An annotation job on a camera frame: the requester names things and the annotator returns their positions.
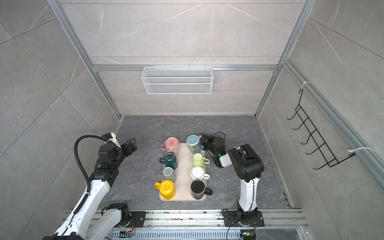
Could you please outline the light green mug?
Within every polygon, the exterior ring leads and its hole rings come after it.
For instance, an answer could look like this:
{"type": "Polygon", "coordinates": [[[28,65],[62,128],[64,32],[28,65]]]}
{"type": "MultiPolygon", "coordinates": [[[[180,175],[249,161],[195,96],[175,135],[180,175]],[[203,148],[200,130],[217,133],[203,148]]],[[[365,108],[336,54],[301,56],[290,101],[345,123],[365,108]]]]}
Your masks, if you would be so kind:
{"type": "Polygon", "coordinates": [[[211,161],[208,158],[205,158],[202,154],[196,153],[193,156],[193,167],[201,167],[203,169],[206,168],[206,165],[210,164],[211,161]]]}

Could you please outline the blue mug yellow inside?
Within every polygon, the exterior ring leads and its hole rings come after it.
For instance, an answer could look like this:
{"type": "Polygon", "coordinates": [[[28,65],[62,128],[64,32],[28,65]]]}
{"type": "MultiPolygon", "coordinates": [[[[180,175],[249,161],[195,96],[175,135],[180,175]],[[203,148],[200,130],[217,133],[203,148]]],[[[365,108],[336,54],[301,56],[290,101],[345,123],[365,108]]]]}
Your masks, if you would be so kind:
{"type": "Polygon", "coordinates": [[[200,137],[197,135],[190,135],[187,140],[187,145],[192,154],[197,154],[201,151],[202,146],[200,142],[200,137]]]}

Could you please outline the pink ghost print mug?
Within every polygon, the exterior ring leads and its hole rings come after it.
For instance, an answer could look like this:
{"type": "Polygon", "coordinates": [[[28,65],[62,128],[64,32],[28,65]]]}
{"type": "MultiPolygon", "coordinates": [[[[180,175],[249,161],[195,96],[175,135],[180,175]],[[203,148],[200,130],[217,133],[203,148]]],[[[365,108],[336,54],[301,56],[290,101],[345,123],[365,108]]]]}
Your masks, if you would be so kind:
{"type": "Polygon", "coordinates": [[[173,153],[178,156],[180,153],[179,140],[175,137],[170,137],[160,146],[160,149],[166,153],[173,153]]]}

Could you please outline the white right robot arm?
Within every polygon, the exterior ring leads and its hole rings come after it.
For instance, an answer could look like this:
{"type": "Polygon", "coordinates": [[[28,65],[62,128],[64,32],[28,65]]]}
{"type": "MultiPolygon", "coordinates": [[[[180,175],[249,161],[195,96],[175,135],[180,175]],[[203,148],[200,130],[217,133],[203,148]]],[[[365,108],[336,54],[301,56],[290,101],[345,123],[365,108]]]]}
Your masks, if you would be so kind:
{"type": "Polygon", "coordinates": [[[200,135],[202,149],[207,151],[219,168],[233,166],[241,182],[241,195],[236,210],[235,222],[248,226],[261,219],[258,211],[257,187],[265,166],[249,144],[226,149],[225,138],[200,135]]]}

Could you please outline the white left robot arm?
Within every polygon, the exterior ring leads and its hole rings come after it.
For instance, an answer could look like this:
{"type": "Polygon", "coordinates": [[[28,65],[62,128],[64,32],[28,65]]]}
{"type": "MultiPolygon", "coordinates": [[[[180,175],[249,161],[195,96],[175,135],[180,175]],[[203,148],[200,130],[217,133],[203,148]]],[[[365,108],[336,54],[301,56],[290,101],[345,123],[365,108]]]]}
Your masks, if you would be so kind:
{"type": "Polygon", "coordinates": [[[93,226],[91,220],[101,201],[113,186],[119,166],[124,159],[137,150],[135,138],[119,144],[115,133],[102,136],[83,135],[74,144],[75,160],[85,178],[87,187],[67,219],[46,240],[103,240],[114,227],[127,227],[133,224],[133,217],[126,203],[110,204],[103,209],[102,217],[93,226]],[[81,140],[94,138],[103,141],[99,148],[94,171],[88,175],[82,165],[78,147],[81,140]]]}

